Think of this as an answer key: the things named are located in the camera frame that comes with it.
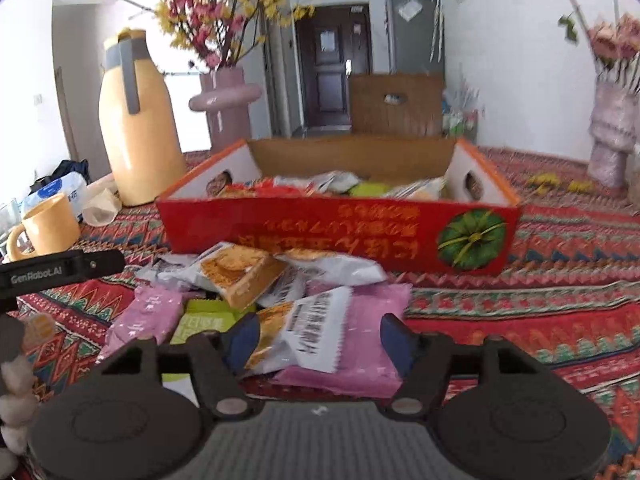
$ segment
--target pile of snacks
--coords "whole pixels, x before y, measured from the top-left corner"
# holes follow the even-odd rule
[[[391,187],[383,182],[362,180],[347,171],[331,171],[309,178],[268,176],[252,182],[232,182],[228,172],[217,175],[207,185],[210,198],[286,197],[349,195],[354,197],[397,198],[404,200],[439,200],[446,185],[444,177],[418,180],[408,185]]]
[[[271,378],[277,384],[366,397],[390,397],[400,384],[380,343],[380,321],[402,315],[411,285],[386,284],[374,261],[300,249],[269,254],[221,242],[199,256],[163,255],[138,277],[150,286],[136,290],[110,328],[100,360],[133,338],[181,344],[205,330],[226,332],[257,312],[260,341],[247,375],[278,372]],[[193,299],[194,290],[218,298]],[[162,379],[197,404],[188,375]]]

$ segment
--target refrigerator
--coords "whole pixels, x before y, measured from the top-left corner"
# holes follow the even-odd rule
[[[402,14],[406,17],[413,14],[418,8],[416,3],[421,9],[409,20],[405,19]],[[433,61],[431,60],[434,23],[443,23],[442,20],[434,19],[436,6],[436,0],[386,0],[391,73],[441,73],[444,78],[444,30],[442,52],[439,52],[440,31],[436,30],[434,56]]]

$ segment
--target black disc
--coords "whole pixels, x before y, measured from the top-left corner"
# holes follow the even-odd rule
[[[202,430],[183,396],[134,376],[103,376],[43,404],[29,444],[54,478],[143,480],[183,463]]]
[[[604,412],[555,379],[502,376],[443,406],[444,453],[477,478],[591,479],[609,445]]]

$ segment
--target open box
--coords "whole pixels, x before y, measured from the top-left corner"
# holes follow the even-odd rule
[[[247,182],[333,170],[388,184],[444,175],[449,198],[207,197],[207,184],[223,171],[233,182]],[[239,141],[191,170],[156,204],[175,253],[200,253],[226,240],[273,253],[340,251],[413,272],[500,273],[520,218],[517,193],[475,147],[434,137]]]

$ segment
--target gray ribbed surface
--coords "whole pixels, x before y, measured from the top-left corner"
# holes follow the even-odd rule
[[[167,479],[472,480],[418,424],[388,420],[372,402],[322,406],[267,402],[252,420],[220,424]]]

